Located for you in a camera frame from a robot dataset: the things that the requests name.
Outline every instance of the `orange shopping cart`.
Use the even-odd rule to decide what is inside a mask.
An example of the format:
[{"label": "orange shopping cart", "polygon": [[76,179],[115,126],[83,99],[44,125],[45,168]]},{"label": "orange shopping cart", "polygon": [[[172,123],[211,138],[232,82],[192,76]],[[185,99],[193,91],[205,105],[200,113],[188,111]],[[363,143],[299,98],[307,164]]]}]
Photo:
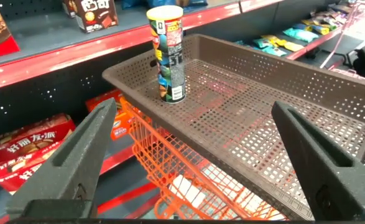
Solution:
[{"label": "orange shopping cart", "polygon": [[123,109],[135,117],[130,135],[132,150],[160,189],[154,212],[157,218],[285,220],[238,181],[210,163],[125,99]]}]

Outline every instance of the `red shelf edge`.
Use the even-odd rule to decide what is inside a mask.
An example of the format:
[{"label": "red shelf edge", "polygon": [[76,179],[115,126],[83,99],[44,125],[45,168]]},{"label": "red shelf edge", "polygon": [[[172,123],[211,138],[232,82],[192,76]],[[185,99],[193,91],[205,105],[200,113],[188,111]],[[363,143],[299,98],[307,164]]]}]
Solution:
[{"label": "red shelf edge", "polygon": [[105,172],[109,171],[110,169],[115,168],[119,164],[123,163],[124,161],[132,158],[134,154],[132,153],[132,146],[129,146],[122,151],[113,154],[111,157],[105,159],[102,163],[101,171],[99,172],[100,175],[104,174]]},{"label": "red shelf edge", "polygon": [[[183,17],[184,29],[202,26],[238,14],[240,14],[240,9],[237,1],[224,6],[194,12]],[[99,39],[69,45],[57,50],[4,63],[0,65],[0,88],[139,45],[151,39],[150,27],[145,25]]]},{"label": "red shelf edge", "polygon": [[104,212],[107,212],[108,210],[115,208],[117,206],[122,205],[123,203],[126,203],[136,197],[139,197],[147,192],[150,192],[151,190],[156,189],[157,186],[153,184],[152,182],[149,182],[141,187],[138,187],[134,190],[131,190],[125,194],[122,194],[118,197],[112,198],[111,200],[108,200],[105,203],[102,203],[98,206],[98,214],[102,214]]}]

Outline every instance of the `shopping cart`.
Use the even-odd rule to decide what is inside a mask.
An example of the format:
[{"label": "shopping cart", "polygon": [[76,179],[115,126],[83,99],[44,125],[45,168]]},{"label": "shopping cart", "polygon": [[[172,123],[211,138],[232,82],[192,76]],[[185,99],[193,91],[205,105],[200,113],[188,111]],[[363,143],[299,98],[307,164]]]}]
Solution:
[{"label": "shopping cart", "polygon": [[135,118],[129,132],[135,141],[133,153],[148,172],[147,178],[160,189],[154,208],[157,218],[286,220],[125,99],[121,103]]}]

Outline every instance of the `blue package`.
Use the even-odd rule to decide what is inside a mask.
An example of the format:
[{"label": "blue package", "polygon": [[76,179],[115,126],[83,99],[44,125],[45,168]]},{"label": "blue package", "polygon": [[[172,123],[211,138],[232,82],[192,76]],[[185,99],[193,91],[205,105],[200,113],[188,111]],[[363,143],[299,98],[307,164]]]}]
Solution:
[{"label": "blue package", "polygon": [[242,46],[245,46],[245,47],[250,47],[250,45],[244,43],[243,40],[238,40],[238,41],[235,42],[235,44],[239,44],[239,45],[242,45]]},{"label": "blue package", "polygon": [[141,6],[145,4],[145,0],[122,0],[121,8],[129,9],[135,6]]},{"label": "blue package", "polygon": [[207,6],[207,0],[148,0],[147,3],[150,8],[169,5],[181,6],[184,7],[184,12],[186,9],[191,11],[192,7]]},{"label": "blue package", "polygon": [[289,28],[283,31],[283,33],[289,37],[293,37],[294,39],[302,40],[308,43],[312,42],[314,39],[319,37],[319,35],[314,34],[313,32],[294,28]]},{"label": "blue package", "polygon": [[271,55],[276,55],[276,56],[283,56],[285,54],[287,54],[286,52],[278,49],[277,47],[274,47],[274,46],[269,46],[269,47],[266,47],[264,49],[262,49],[263,52],[265,53],[268,53],[268,54],[271,54]]},{"label": "blue package", "polygon": [[261,38],[261,39],[256,39],[253,40],[253,42],[255,44],[258,45],[259,48],[263,49],[264,47],[271,47],[272,44],[269,42],[269,40],[265,39],[265,38]]},{"label": "blue package", "polygon": [[307,25],[305,25],[305,24],[294,24],[293,25],[293,28],[294,29],[301,29],[301,30],[306,30],[307,29]]}]

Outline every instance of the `store shelf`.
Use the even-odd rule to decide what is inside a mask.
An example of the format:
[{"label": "store shelf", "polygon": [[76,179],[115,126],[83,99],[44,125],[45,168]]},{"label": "store shelf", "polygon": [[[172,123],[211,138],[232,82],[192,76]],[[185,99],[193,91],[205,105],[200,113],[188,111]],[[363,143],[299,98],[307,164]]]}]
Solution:
[{"label": "store shelf", "polygon": [[284,0],[244,0],[240,1],[242,12],[249,12]]},{"label": "store shelf", "polygon": [[[0,87],[151,40],[146,8],[116,8],[120,25],[91,34],[63,12],[6,21],[21,51],[0,57]],[[238,0],[208,0],[186,14],[183,24],[191,29],[240,13]]]},{"label": "store shelf", "polygon": [[338,35],[340,33],[341,33],[341,27],[331,31],[330,33],[328,33],[326,35],[322,35],[321,37],[317,38],[316,40],[314,40],[314,41],[310,42],[308,45],[306,45],[304,49],[291,53],[286,58],[295,60],[295,59],[303,56],[304,54],[306,54],[308,51],[314,49],[315,47],[318,47],[319,45],[323,44],[327,40],[332,39],[333,37],[335,37],[336,35]]},{"label": "store shelf", "polygon": [[126,218],[159,194],[151,184],[146,170],[136,159],[128,160],[102,175],[96,188],[94,202],[101,218]]},{"label": "store shelf", "polygon": [[[117,141],[112,141],[108,147],[108,150],[106,151],[105,159],[101,169],[101,174],[106,173],[112,168],[120,165],[122,162],[133,157],[131,150],[132,144],[133,140],[130,138],[130,136],[124,136],[123,138],[118,139]],[[121,194],[124,191],[125,191],[124,189],[118,192],[116,191],[116,194]],[[99,195],[98,197],[100,198],[100,200],[97,202],[103,203],[105,201],[102,195]],[[2,219],[6,215],[5,207],[10,198],[11,195],[0,187],[0,219]]]}]

